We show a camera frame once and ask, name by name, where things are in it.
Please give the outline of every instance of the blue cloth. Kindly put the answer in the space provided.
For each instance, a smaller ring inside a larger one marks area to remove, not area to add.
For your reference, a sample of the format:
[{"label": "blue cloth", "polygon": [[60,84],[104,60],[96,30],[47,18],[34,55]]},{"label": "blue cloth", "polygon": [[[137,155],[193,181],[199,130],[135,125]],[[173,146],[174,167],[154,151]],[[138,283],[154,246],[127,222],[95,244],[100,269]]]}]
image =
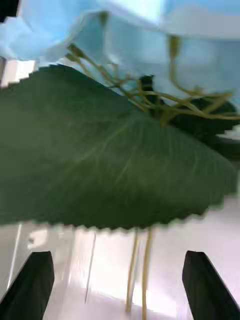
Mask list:
[{"label": "blue cloth", "polygon": [[[106,24],[101,11],[110,13]],[[238,0],[22,0],[19,16],[0,24],[0,56],[47,65],[74,43],[95,63],[155,75],[157,91],[184,98],[169,79],[171,34],[181,37],[178,82],[206,94],[233,91],[240,112]]]}]

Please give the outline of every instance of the leaf underside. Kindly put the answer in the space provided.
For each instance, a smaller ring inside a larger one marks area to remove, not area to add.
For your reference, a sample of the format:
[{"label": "leaf underside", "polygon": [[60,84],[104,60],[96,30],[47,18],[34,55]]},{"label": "leaf underside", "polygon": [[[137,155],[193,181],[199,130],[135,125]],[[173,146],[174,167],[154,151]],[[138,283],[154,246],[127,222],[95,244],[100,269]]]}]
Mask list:
[{"label": "leaf underside", "polygon": [[0,154],[0,224],[145,228],[237,188],[224,157],[65,66],[0,91]]}]

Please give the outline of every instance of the dark leaf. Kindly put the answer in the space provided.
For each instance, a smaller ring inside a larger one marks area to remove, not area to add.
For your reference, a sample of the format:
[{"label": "dark leaf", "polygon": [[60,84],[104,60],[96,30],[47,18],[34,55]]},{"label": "dark leaf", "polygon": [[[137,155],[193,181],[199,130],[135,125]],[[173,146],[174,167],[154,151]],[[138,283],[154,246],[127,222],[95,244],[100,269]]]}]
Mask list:
[{"label": "dark leaf", "polygon": [[208,146],[231,161],[240,161],[240,140],[215,136],[208,141]]},{"label": "dark leaf", "polygon": [[0,151],[0,224],[144,228],[237,188],[218,153],[64,66],[0,92]]},{"label": "dark leaf", "polygon": [[[200,110],[203,110],[209,104],[211,104],[209,101],[206,101],[203,98],[194,99],[191,103]],[[226,102],[212,113],[222,114],[235,112],[236,110],[234,106],[231,103]],[[231,130],[238,124],[240,124],[239,120],[206,119],[187,114],[180,114],[171,121],[172,126],[181,129],[182,131],[194,136],[206,144],[208,144],[208,140],[211,139],[211,137],[214,137],[218,134],[224,134],[226,130]]]}]

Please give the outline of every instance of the light blue fabric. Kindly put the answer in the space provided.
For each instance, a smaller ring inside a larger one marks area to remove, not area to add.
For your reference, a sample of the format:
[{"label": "light blue fabric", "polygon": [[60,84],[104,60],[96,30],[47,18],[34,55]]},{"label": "light blue fabric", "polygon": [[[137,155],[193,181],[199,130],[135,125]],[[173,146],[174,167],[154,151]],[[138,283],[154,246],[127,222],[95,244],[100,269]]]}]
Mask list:
[{"label": "light blue fabric", "polygon": [[[97,15],[103,10],[110,13],[105,26]],[[47,65],[74,43],[97,64],[155,75],[157,91],[185,98],[169,79],[169,34],[181,36],[178,82],[206,94],[233,90],[240,112],[237,0],[22,0],[19,16],[0,24],[0,56]]]}]

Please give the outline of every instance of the white floor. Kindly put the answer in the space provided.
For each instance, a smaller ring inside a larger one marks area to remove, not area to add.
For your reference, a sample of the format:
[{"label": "white floor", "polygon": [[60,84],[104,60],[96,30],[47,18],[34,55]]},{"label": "white floor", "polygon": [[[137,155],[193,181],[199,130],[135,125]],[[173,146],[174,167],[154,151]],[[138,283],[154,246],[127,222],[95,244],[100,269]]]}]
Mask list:
[{"label": "white floor", "polygon": [[[185,223],[155,227],[148,273],[147,318],[192,319],[182,284],[187,250],[204,251],[240,305],[240,204],[228,200],[222,210]],[[131,314],[125,313],[133,232],[95,232],[60,225],[12,225],[0,228],[0,298],[31,251],[51,250],[54,289],[44,319],[141,319],[142,232]]]}]

